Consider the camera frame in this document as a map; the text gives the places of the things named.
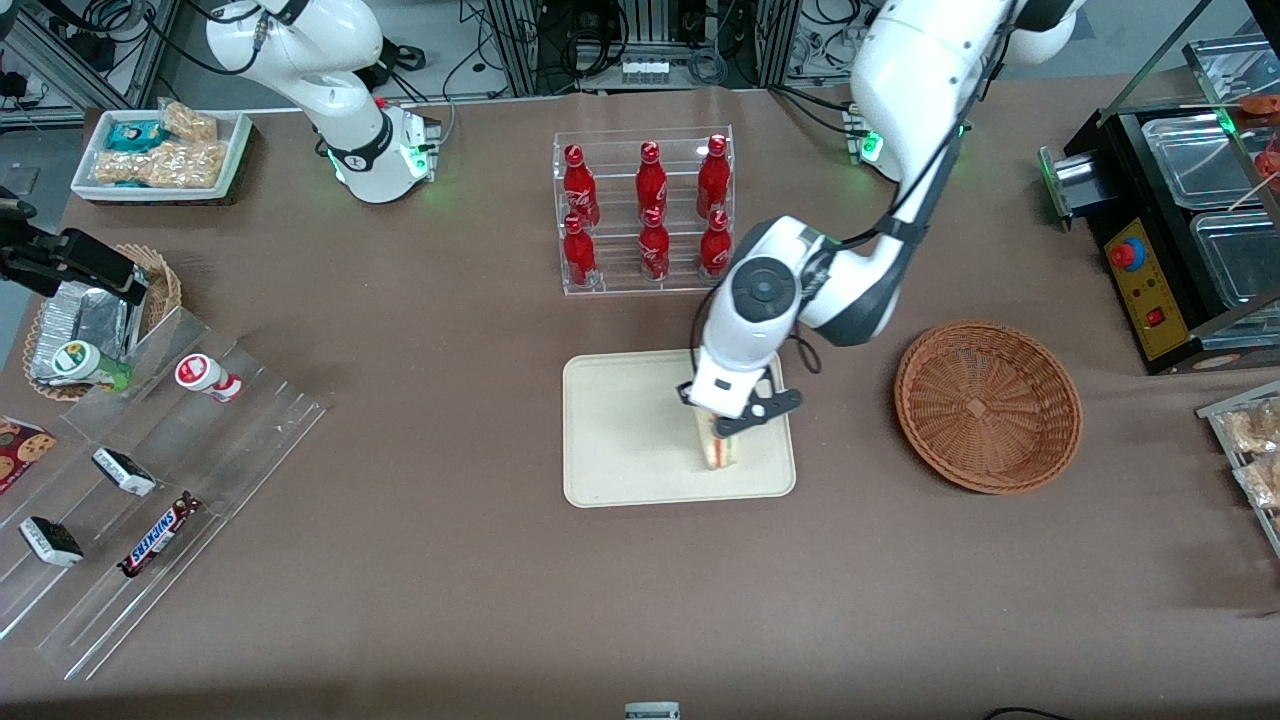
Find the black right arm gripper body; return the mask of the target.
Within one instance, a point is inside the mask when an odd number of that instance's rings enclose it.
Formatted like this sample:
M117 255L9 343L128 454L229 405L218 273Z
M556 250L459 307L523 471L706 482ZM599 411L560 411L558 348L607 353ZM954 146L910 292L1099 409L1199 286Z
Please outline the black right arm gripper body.
M24 286L35 293L56 293L61 281L50 265L46 249L37 240L49 233L29 223L36 210L17 197L1 199L3 279Z

